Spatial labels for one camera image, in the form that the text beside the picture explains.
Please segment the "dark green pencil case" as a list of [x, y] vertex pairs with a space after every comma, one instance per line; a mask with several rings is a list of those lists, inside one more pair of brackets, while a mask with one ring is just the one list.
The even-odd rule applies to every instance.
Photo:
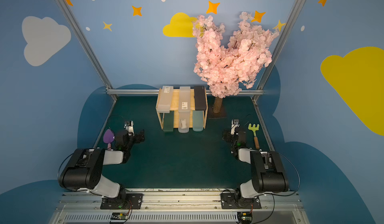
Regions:
[[163, 131], [165, 133], [172, 133], [174, 131], [174, 112], [164, 114]]

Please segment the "wide frosted pencil case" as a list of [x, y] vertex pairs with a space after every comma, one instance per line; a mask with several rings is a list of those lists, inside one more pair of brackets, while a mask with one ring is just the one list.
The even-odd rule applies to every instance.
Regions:
[[159, 90], [158, 101], [156, 106], [156, 110], [158, 113], [168, 114], [171, 111], [173, 91], [173, 86], [163, 86]]

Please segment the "black pencil case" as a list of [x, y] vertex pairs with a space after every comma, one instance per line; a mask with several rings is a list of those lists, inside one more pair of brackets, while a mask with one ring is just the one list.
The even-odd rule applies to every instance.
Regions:
[[202, 85], [194, 86], [194, 100], [195, 100], [195, 110], [204, 111], [207, 109], [206, 103], [206, 89]]

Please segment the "narrow frosted pencil case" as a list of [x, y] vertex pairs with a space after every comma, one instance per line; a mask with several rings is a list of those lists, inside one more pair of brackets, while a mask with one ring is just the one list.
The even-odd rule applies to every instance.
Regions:
[[191, 87], [181, 86], [179, 89], [179, 107], [178, 111], [190, 111], [191, 110]]

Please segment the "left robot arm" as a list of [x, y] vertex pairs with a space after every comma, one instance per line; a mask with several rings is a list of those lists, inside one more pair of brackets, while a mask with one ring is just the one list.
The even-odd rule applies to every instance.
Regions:
[[137, 134], [123, 130], [117, 135], [108, 129], [103, 142], [106, 149], [77, 149], [59, 174], [58, 182], [66, 190], [84, 191], [108, 199], [125, 200], [125, 188], [103, 176], [103, 167], [127, 163], [133, 145], [145, 141], [145, 131]]

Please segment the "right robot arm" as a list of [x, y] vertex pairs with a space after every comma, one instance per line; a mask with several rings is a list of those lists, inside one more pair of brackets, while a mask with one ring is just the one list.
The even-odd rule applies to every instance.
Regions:
[[263, 194], [278, 194], [289, 190], [289, 181], [280, 154], [247, 148], [246, 133], [239, 128], [223, 131], [222, 138], [231, 144], [231, 154], [235, 159], [251, 167], [251, 179], [240, 184], [237, 189], [238, 197], [253, 199]]

